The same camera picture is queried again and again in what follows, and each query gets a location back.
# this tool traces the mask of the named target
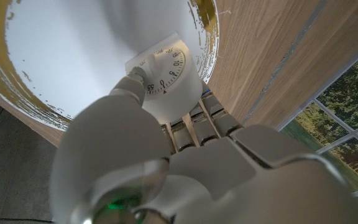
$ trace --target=white robotic hand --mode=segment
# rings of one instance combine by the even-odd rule
[[[161,126],[141,108],[142,72],[65,133],[50,181],[58,223],[358,223],[330,163],[274,130],[243,128],[205,84],[205,111],[190,111],[201,147],[182,119]]]

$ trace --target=green foliage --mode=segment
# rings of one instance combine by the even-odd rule
[[[333,83],[318,100],[350,127],[358,128],[358,62]]]
[[[324,146],[347,134],[342,126],[315,103],[311,103],[295,120]]]
[[[281,133],[289,138],[295,139],[305,145],[307,148],[317,151],[323,147],[323,145],[309,132],[303,128],[296,120],[291,121],[282,130]]]

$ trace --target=wooden wall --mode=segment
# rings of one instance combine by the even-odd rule
[[[276,128],[358,53],[358,1],[218,1],[210,86],[245,126]]]

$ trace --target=gray floor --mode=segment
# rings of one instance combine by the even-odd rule
[[[0,218],[52,219],[48,179],[55,150],[10,113],[1,113]]]

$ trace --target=green light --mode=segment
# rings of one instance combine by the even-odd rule
[[[117,205],[117,204],[113,204],[113,203],[109,204],[107,207],[109,209],[121,209],[121,210],[125,209],[125,206]]]

